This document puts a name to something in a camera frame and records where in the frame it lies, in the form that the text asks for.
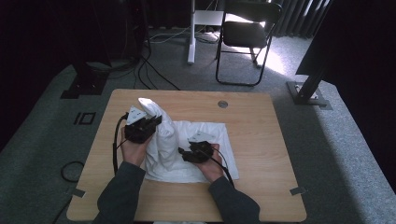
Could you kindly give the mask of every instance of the hand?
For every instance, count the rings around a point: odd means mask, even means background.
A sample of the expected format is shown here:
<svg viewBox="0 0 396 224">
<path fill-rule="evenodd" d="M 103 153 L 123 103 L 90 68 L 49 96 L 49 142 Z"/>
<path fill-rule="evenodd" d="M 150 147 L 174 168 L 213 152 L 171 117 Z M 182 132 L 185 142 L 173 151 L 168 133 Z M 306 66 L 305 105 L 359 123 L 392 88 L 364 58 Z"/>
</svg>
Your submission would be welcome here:
<svg viewBox="0 0 396 224">
<path fill-rule="evenodd" d="M 140 166 L 146 157 L 146 148 L 148 147 L 151 138 L 152 136 L 143 144 L 133 143 L 129 140 L 125 141 L 125 128 L 121 128 L 122 144 L 120 147 L 123 160 L 136 166 Z"/>
<path fill-rule="evenodd" d="M 212 158 L 221 164 L 221 156 L 219 155 L 219 144 L 211 144 L 211 146 L 217 150 L 214 150 Z M 194 163 L 204 174 L 206 179 L 213 183 L 215 180 L 223 176 L 222 168 L 212 160 L 208 160 L 202 163 Z"/>
</svg>

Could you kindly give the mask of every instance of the black controller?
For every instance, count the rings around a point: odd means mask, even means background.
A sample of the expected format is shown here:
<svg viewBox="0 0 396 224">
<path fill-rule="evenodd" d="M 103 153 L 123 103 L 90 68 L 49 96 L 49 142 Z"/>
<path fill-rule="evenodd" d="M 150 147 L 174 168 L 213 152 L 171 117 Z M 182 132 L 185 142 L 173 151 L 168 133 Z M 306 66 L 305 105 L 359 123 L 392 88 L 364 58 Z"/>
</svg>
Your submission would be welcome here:
<svg viewBox="0 0 396 224">
<path fill-rule="evenodd" d="M 190 144 L 191 151 L 186 151 L 181 147 L 178 149 L 178 153 L 181 154 L 183 161 L 202 163 L 213 156 L 214 149 L 208 142 L 190 142 Z"/>
<path fill-rule="evenodd" d="M 156 127 L 163 121 L 163 116 L 142 118 L 130 125 L 125 125 L 125 138 L 137 144 L 142 144 L 155 133 Z"/>
</svg>

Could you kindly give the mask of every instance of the white table leg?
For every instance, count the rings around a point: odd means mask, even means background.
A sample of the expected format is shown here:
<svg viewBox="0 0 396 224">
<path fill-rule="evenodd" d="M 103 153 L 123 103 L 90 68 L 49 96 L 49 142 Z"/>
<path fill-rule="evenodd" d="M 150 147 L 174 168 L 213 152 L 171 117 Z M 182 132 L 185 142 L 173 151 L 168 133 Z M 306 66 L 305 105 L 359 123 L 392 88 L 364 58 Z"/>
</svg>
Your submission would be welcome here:
<svg viewBox="0 0 396 224">
<path fill-rule="evenodd" d="M 191 0 L 191 36 L 188 64 L 193 64 L 195 61 L 195 0 Z"/>
</svg>

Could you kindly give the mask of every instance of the folding chair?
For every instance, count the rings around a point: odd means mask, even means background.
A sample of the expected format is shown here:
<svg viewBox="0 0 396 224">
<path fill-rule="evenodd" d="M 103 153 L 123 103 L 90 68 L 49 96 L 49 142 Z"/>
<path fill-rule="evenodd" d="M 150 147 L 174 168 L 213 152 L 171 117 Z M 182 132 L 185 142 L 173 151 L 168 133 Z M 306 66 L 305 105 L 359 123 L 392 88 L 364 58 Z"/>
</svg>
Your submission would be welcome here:
<svg viewBox="0 0 396 224">
<path fill-rule="evenodd" d="M 246 21 L 227 21 L 229 15 L 235 15 Z M 226 85 L 256 86 L 262 81 L 265 63 L 268 51 L 271 46 L 274 28 L 282 15 L 282 7 L 275 3 L 258 3 L 258 2 L 230 2 L 225 6 L 221 23 L 218 50 L 216 52 L 216 81 Z M 250 48 L 250 53 L 222 50 L 222 44 L 229 47 Z M 223 81 L 219 78 L 220 54 L 227 53 L 244 53 L 251 54 L 256 63 L 257 57 L 266 48 L 265 57 L 262 64 L 262 70 L 257 82 L 239 83 Z M 255 54 L 253 49 L 260 49 Z"/>
</svg>

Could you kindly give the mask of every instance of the white towel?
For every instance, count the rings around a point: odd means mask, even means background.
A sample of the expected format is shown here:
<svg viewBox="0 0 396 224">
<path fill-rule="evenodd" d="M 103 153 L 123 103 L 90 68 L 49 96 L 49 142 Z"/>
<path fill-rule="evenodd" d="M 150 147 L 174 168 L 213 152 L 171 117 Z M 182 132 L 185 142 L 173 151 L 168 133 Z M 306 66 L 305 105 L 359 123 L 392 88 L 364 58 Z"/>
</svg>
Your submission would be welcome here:
<svg viewBox="0 0 396 224">
<path fill-rule="evenodd" d="M 219 151 L 227 161 L 231 177 L 239 178 L 224 123 L 172 121 L 155 102 L 146 98 L 138 100 L 142 108 L 151 116 L 163 116 L 162 123 L 157 126 L 157 131 L 148 144 L 145 178 L 173 183 L 207 182 L 201 171 L 190 162 L 183 161 L 178 153 L 179 147 L 189 150 L 188 139 L 198 132 L 207 133 L 207 136 L 210 136 L 205 139 L 207 142 L 220 145 Z"/>
</svg>

